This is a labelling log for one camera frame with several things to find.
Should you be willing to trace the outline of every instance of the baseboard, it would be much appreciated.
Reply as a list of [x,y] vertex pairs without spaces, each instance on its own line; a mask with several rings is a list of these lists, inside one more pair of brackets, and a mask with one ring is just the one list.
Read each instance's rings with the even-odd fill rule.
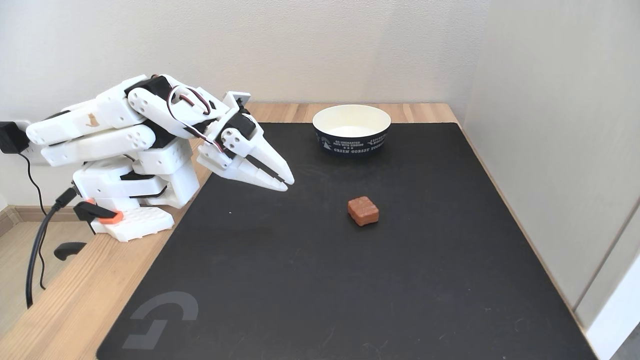
[[[50,206],[44,207],[45,211],[51,210]],[[34,205],[9,205],[0,211],[0,236],[7,233],[21,222],[41,222],[44,218],[40,206]],[[60,209],[52,218],[55,222],[80,221],[73,208]]]
[[[42,221],[44,215],[42,214],[42,210],[40,206],[37,205],[15,205],[12,206],[15,213],[18,215],[18,219],[20,222],[23,221]],[[50,206],[45,206],[44,210],[49,212],[51,210]],[[74,213],[74,209],[62,208],[56,212],[55,215],[51,218],[51,221],[79,221],[76,213]]]
[[0,236],[11,230],[15,224],[18,224],[18,218],[9,206],[0,211]]

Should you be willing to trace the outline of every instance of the wall outlet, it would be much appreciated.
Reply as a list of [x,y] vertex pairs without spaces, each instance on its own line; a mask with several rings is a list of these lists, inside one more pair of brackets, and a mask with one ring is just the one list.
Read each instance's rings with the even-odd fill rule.
[[[31,121],[29,120],[13,120],[18,128],[22,131],[27,131],[27,126],[31,125]],[[50,166],[47,160],[45,160],[44,156],[40,153],[44,146],[36,145],[33,142],[29,142],[29,147],[22,152],[22,155],[25,155],[27,159],[31,162],[32,165],[45,165]]]

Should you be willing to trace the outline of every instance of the black cable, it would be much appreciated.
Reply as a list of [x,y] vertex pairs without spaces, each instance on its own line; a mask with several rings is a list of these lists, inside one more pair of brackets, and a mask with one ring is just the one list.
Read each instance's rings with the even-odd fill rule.
[[33,248],[31,249],[31,256],[29,257],[29,266],[27,267],[27,282],[26,282],[26,287],[24,292],[25,297],[27,298],[27,309],[29,309],[31,305],[33,305],[33,294],[31,290],[31,283],[33,282],[33,268],[35,266],[36,254],[38,253],[38,247],[41,244],[40,240],[42,240],[42,235],[45,229],[47,228],[47,224],[49,223],[49,221],[53,217],[53,214],[55,214],[57,210],[58,210],[58,207],[56,205],[51,207],[51,210],[49,211],[47,216],[44,217],[44,220],[42,220],[42,223],[40,224],[40,228],[38,229],[36,238],[33,240]]
[[[42,213],[47,216],[47,212],[44,211],[44,205],[42,204],[42,192],[40,191],[40,187],[38,186],[38,184],[36,184],[36,182],[33,180],[33,177],[31,176],[31,162],[29,161],[29,158],[27,158],[22,153],[18,153],[18,155],[22,156],[27,161],[27,175],[29,176],[31,184],[33,184],[33,186],[36,187],[36,190],[38,190],[38,201],[40,202],[40,210],[42,210]],[[38,257],[40,258],[40,263],[42,264],[42,270],[40,271],[40,287],[43,290],[47,289],[42,284],[42,280],[44,278],[44,258],[42,257],[42,242],[44,241],[44,236],[46,234],[47,229],[45,228],[44,232],[42,233],[42,239],[40,240],[40,246],[38,247]]]
[[44,214],[44,216],[47,216],[47,212],[44,211],[44,206],[42,205],[42,192],[40,191],[40,187],[33,180],[33,177],[31,177],[31,162],[29,161],[29,158],[27,158],[25,155],[19,154],[19,153],[18,155],[22,156],[27,161],[27,175],[29,176],[29,180],[31,180],[31,184],[33,184],[33,186],[36,187],[36,190],[38,190],[38,200],[40,201],[40,210],[42,210],[42,213]]
[[42,269],[40,269],[40,287],[43,290],[47,288],[44,287],[42,281],[44,279],[44,258],[42,257],[42,244],[44,243],[44,237],[47,236],[47,227],[49,224],[45,225],[44,231],[42,232],[42,238],[40,239],[40,244],[38,245],[38,256],[40,256],[40,262],[42,263]]
[[62,193],[57,199],[56,203],[51,206],[51,210],[46,214],[44,220],[40,224],[40,228],[38,229],[38,233],[36,234],[35,239],[33,240],[33,248],[31,249],[31,256],[29,257],[29,266],[27,268],[27,281],[25,284],[24,294],[27,300],[27,308],[30,308],[33,305],[33,294],[32,294],[32,282],[33,282],[33,268],[35,267],[36,254],[38,253],[38,249],[42,246],[42,240],[44,240],[44,234],[47,231],[47,226],[49,221],[53,217],[58,210],[64,208],[71,202],[71,200],[76,197],[76,189],[68,188],[65,192]]

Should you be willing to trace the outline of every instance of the white wire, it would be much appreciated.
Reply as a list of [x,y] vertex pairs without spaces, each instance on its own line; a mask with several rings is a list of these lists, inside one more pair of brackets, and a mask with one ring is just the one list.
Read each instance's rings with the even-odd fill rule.
[[[181,88],[185,88],[185,89],[188,89],[188,90],[191,90],[191,91],[194,91],[194,92],[198,92],[198,90],[196,90],[195,88],[193,88],[192,86],[189,86],[189,85],[177,85],[177,86],[175,86],[175,87],[171,90],[171,92],[169,93],[169,96],[167,97],[167,100],[166,100],[166,104],[167,104],[167,106],[168,106],[169,108],[171,108],[171,106],[173,106],[173,102],[172,102],[173,96],[174,96],[174,95],[175,95],[175,93],[176,93],[178,90],[180,90]],[[207,136],[206,136],[206,135],[204,135],[203,133],[199,132],[199,131],[198,131],[198,129],[196,129],[195,127],[193,127],[193,126],[191,126],[191,125],[187,124],[186,122],[184,122],[184,121],[182,121],[182,120],[178,119],[176,116],[174,116],[174,115],[173,115],[173,113],[172,113],[171,109],[169,110],[169,113],[170,113],[170,115],[171,115],[171,116],[172,116],[176,121],[178,121],[178,122],[180,122],[182,125],[184,125],[184,126],[186,126],[186,127],[190,128],[190,129],[191,129],[191,130],[193,130],[196,134],[198,134],[198,135],[199,135],[199,137],[200,137],[201,139],[203,139],[203,140],[205,140],[206,142],[210,143],[211,145],[215,146],[215,148],[216,148],[218,151],[220,151],[220,152],[224,153],[224,151],[222,150],[222,148],[220,147],[220,145],[218,145],[215,141],[214,141],[213,143],[212,143],[212,142],[210,142],[210,141],[207,139]]]

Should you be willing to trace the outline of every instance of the black clamp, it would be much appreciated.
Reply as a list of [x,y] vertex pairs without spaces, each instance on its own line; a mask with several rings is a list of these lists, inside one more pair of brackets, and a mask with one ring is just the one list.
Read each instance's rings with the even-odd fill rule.
[[[96,218],[115,218],[118,213],[115,213],[109,209],[105,209],[102,206],[92,204],[91,202],[81,201],[74,206],[74,213],[78,219],[86,221],[91,227],[91,222]],[[81,242],[68,242],[62,243],[53,251],[53,254],[59,260],[66,260],[69,255],[76,255],[86,243]]]
[[115,218],[118,214],[86,201],[78,202],[74,206],[74,213],[76,213],[78,219],[88,222],[89,226],[91,226],[91,222],[95,220],[95,218]]

